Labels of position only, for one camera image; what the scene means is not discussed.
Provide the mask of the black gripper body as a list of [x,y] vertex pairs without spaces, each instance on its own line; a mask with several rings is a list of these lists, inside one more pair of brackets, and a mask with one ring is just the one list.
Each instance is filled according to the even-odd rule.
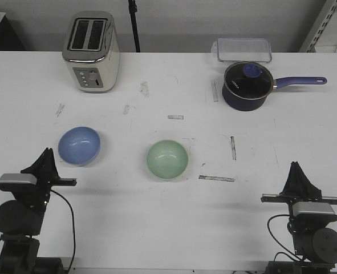
[[22,170],[21,174],[32,174],[36,177],[36,185],[25,195],[26,202],[30,206],[46,206],[53,186],[74,187],[77,184],[75,178],[61,178],[55,164],[30,166]]
[[263,203],[286,203],[295,204],[297,202],[319,202],[337,205],[337,197],[322,196],[322,191],[310,182],[308,183],[285,183],[283,190],[279,194],[263,194]]

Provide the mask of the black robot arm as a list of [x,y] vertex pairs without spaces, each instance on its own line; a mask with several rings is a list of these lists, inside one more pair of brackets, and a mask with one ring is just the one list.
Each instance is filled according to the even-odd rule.
[[19,173],[0,177],[0,190],[13,199],[0,205],[0,273],[69,273],[59,257],[39,257],[40,234],[53,186],[75,186],[76,179],[61,178],[54,152],[46,148]]
[[265,273],[330,273],[335,268],[337,232],[328,224],[337,221],[332,208],[337,197],[323,196],[298,162],[291,163],[283,190],[277,195],[262,195],[261,202],[287,204],[287,230],[294,245],[293,251],[282,251],[289,261],[272,259]]

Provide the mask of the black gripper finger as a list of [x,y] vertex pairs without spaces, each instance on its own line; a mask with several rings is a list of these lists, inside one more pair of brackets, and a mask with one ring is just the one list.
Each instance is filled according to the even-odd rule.
[[42,167],[46,160],[47,160],[47,157],[48,157],[48,153],[49,153],[49,148],[46,148],[42,153],[41,155],[39,156],[39,158],[35,161],[35,165],[37,167]]
[[49,168],[56,168],[54,152],[52,148],[48,148],[47,150],[47,166]]
[[289,174],[285,182],[286,186],[292,186],[296,181],[296,162],[291,162]]
[[295,162],[295,173],[297,176],[298,184],[301,186],[311,186],[311,182],[307,178],[307,176],[304,174],[300,164],[298,162]]

